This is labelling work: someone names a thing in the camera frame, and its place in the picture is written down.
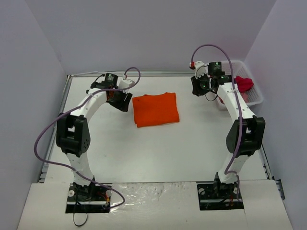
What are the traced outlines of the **orange t shirt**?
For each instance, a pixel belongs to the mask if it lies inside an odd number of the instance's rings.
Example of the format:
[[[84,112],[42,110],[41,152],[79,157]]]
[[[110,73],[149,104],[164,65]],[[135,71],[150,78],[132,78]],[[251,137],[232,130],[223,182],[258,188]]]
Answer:
[[[137,96],[132,99],[134,122],[138,128],[160,126],[180,121],[174,92]]]

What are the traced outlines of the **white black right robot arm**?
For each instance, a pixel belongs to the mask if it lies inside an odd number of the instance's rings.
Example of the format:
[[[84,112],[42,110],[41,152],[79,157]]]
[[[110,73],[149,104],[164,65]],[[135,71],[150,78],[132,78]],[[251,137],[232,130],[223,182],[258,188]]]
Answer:
[[[226,75],[222,71],[221,62],[191,62],[190,68],[195,71],[191,77],[192,93],[196,96],[214,93],[223,101],[233,122],[226,136],[229,153],[213,181],[214,195],[223,198],[229,194],[230,189],[238,186],[238,174],[244,163],[260,149],[265,120],[251,111],[233,75]]]

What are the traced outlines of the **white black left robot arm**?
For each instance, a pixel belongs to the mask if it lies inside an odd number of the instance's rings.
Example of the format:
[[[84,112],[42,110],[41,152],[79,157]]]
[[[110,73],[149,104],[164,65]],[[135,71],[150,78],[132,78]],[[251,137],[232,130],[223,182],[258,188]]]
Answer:
[[[132,98],[129,88],[135,83],[127,78],[120,80],[111,73],[103,76],[101,82],[95,80],[91,84],[76,110],[68,115],[62,114],[57,121],[56,145],[66,155],[72,167],[74,197],[81,196],[85,200],[94,199],[98,188],[87,156],[91,143],[88,123],[105,103],[127,112]]]

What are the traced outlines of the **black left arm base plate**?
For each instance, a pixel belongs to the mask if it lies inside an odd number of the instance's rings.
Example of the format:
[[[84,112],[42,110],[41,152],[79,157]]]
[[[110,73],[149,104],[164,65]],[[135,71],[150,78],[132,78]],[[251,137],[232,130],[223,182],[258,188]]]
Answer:
[[[96,184],[82,187],[76,183],[70,184],[65,213],[109,213],[111,187],[107,185],[105,188]]]

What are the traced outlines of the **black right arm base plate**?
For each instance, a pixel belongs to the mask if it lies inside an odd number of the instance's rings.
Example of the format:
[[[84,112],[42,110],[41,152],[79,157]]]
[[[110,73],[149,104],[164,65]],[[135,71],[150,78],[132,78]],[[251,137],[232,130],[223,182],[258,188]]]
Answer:
[[[217,192],[213,182],[197,183],[200,211],[222,211],[244,209],[241,193],[237,197],[237,184],[227,184]]]

